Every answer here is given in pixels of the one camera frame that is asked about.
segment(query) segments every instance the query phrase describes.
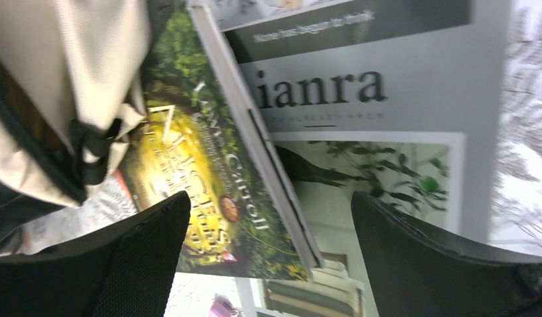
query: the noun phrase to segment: brown circle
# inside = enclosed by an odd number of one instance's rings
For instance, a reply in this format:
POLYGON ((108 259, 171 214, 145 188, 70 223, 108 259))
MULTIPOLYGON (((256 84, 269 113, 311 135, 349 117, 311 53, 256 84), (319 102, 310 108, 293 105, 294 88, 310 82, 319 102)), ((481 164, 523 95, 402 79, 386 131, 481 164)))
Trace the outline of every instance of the brown circle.
POLYGON ((237 223, 240 220, 240 210, 232 198, 220 197, 220 211, 228 221, 237 223))

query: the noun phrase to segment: dark gray header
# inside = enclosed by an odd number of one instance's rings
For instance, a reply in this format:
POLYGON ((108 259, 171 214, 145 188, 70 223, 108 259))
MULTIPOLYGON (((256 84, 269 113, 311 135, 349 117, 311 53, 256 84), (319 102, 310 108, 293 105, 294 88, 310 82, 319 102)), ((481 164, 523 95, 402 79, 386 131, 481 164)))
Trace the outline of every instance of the dark gray header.
POLYGON ((471 23, 471 0, 354 0, 225 32, 238 63, 471 23))

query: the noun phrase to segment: green book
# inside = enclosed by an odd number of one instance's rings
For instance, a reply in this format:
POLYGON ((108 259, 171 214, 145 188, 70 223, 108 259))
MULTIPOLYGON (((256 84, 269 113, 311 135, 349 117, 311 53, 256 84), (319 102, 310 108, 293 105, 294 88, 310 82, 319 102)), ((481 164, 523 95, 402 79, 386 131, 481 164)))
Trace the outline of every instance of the green book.
POLYGON ((227 42, 208 7, 178 5, 142 69, 148 115, 122 183, 142 211, 186 191, 177 270, 308 279, 322 263, 227 42))

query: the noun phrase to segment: short black line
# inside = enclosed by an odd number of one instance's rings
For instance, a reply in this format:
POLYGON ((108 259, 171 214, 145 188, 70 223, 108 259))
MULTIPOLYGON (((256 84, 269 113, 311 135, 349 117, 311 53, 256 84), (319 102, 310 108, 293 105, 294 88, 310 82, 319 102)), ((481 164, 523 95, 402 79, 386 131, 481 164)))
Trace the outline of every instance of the short black line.
POLYGON ((336 125, 304 125, 304 127, 337 127, 336 125))

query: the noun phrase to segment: cover illustration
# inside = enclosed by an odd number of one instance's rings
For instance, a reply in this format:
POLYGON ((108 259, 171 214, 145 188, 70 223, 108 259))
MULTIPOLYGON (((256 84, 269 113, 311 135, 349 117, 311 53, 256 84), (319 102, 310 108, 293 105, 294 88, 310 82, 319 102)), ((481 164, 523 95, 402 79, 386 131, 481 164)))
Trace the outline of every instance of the cover illustration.
POLYGON ((177 270, 305 279, 183 5, 142 76, 149 114, 131 134, 121 174, 140 211, 178 191, 189 194, 191 221, 177 270))

